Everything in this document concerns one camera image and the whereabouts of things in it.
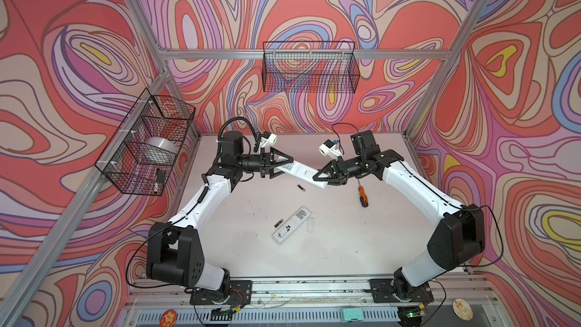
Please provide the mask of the white remote with coloured buttons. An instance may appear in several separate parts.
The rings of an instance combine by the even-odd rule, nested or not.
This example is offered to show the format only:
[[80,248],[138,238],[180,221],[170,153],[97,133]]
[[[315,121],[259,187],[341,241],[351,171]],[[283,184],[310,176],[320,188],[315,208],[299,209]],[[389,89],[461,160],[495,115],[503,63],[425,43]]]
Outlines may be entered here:
[[319,189],[325,189],[328,185],[328,182],[314,180],[318,171],[298,161],[283,164],[276,169]]

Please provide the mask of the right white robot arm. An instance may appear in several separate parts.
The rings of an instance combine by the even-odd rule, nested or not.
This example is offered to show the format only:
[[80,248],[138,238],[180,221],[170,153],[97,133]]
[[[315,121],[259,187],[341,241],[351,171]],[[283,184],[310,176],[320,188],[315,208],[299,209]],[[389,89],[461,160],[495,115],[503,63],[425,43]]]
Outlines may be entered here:
[[320,145],[320,153],[331,161],[313,180],[343,186],[351,178],[373,175],[404,195],[434,227],[425,250],[393,274],[394,294],[408,298],[425,283],[484,252],[485,217],[480,207],[462,204],[431,185],[399,153],[381,150],[371,131],[353,134],[351,141],[356,154],[351,159],[343,157],[336,141],[328,139]]

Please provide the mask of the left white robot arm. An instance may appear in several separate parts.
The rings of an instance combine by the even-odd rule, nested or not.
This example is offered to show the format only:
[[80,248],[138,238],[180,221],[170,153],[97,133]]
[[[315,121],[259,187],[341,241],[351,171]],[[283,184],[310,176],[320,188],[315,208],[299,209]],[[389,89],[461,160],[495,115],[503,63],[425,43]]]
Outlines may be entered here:
[[228,286],[227,270],[205,260],[199,228],[231,195],[243,175],[258,173],[274,178],[280,174],[277,167],[294,160],[274,148],[276,140],[273,133],[260,133],[255,142],[257,149],[246,153],[245,136],[239,131],[226,132],[219,138],[217,156],[201,175],[203,186],[168,222],[151,227],[146,277],[188,289],[218,291]]

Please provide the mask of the white remote with back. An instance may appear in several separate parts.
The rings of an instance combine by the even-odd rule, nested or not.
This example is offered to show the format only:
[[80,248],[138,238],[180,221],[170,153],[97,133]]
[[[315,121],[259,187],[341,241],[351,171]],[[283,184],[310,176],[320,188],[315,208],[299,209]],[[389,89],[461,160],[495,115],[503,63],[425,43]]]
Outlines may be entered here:
[[308,208],[301,207],[275,229],[272,234],[272,239],[278,245],[283,244],[297,229],[307,222],[311,216],[312,212]]

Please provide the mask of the orange handled screwdriver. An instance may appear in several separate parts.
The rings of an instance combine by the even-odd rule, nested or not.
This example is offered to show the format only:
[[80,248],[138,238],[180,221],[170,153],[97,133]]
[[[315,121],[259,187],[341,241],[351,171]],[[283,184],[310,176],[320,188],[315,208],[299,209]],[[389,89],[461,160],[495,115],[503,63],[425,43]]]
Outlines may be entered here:
[[362,207],[367,208],[369,206],[369,200],[366,195],[366,191],[361,184],[360,180],[358,180],[358,192],[359,192],[359,201]]

